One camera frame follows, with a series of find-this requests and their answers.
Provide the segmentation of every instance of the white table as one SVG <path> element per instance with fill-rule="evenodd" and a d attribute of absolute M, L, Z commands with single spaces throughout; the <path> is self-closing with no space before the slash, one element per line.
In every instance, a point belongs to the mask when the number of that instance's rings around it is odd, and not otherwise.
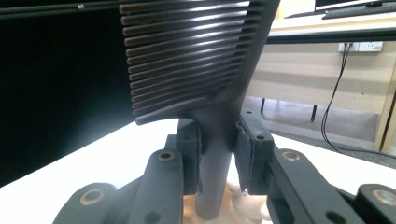
<path fill-rule="evenodd" d="M 108 136 L 0 188 L 0 223 L 52 223 L 62 206 L 78 189 L 93 182 L 120 188 L 141 176 L 149 155 L 176 133 L 177 120 L 144 126 L 131 123 Z M 396 170 L 328 150 L 274 136 L 282 148 L 303 152 L 333 185 L 356 193 L 364 183 L 396 189 Z M 230 181 L 237 181 L 232 166 Z"/>

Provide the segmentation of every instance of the wooden panel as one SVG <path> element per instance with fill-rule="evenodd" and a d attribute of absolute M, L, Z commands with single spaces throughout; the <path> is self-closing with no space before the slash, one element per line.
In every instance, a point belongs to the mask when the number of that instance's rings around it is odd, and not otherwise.
<path fill-rule="evenodd" d="M 384 117 L 380 122 L 378 122 L 378 127 L 377 129 L 384 129 L 384 134 L 385 136 L 383 137 L 383 140 L 381 143 L 383 143 L 382 149 L 384 151 L 388 151 L 390 149 L 390 145 L 392 144 L 393 140 L 393 134 L 396 129 L 396 112 L 395 112 L 395 99 L 396 97 L 396 64 L 393 69 L 393 77 L 390 82 L 389 90 L 388 90 L 388 97 L 385 102 L 384 106 L 384 111 L 383 115 L 381 117 Z"/>
<path fill-rule="evenodd" d="M 327 105 L 339 76 L 338 44 L 267 45 L 247 95 Z M 396 58 L 396 43 L 381 52 L 350 52 L 334 107 L 382 114 Z"/>
<path fill-rule="evenodd" d="M 315 11 L 315 0 L 281 0 L 278 10 L 278 18 L 282 19 L 293 14 Z"/>

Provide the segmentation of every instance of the monitor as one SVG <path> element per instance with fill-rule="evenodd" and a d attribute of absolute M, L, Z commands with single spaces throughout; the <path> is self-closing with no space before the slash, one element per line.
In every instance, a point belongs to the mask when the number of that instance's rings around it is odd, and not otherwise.
<path fill-rule="evenodd" d="M 134 121 L 118 6 L 77 1 L 0 1 L 0 187 Z"/>
<path fill-rule="evenodd" d="M 315 11 L 325 11 L 342 7 L 354 7 L 380 2 L 380 0 L 315 0 Z"/>

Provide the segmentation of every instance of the desk leg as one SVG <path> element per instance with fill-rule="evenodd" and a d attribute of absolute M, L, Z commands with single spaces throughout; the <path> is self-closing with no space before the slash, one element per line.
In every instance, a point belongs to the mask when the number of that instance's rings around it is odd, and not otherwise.
<path fill-rule="evenodd" d="M 374 139 L 374 149 L 376 150 L 381 150 L 382 140 L 385 136 L 387 120 L 388 120 L 388 116 L 384 114 L 378 115 L 378 120 L 376 122 L 375 139 Z"/>
<path fill-rule="evenodd" d="M 393 134 L 394 134 L 395 128 L 396 128 L 395 101 L 396 101 L 396 92 L 393 97 L 393 103 L 392 103 L 392 106 L 390 109 L 387 127 L 384 132 L 384 139 L 383 139 L 383 145 L 382 145 L 382 150 L 384 150 L 384 151 L 389 151 L 390 145 L 392 144 L 392 141 L 393 141 Z"/>
<path fill-rule="evenodd" d="M 262 107 L 260 108 L 260 113 L 264 110 L 264 103 L 265 103 L 265 98 L 262 98 Z"/>
<path fill-rule="evenodd" d="M 312 110 L 311 121 L 315 120 L 315 115 L 317 114 L 317 106 L 314 105 L 314 109 Z"/>

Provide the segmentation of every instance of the comb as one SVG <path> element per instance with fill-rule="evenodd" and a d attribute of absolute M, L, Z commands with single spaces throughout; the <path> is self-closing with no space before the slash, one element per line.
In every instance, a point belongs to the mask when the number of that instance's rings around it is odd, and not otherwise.
<path fill-rule="evenodd" d="M 121 5 L 136 123 L 193 119 L 202 132 L 196 212 L 219 213 L 242 103 L 279 0 Z"/>

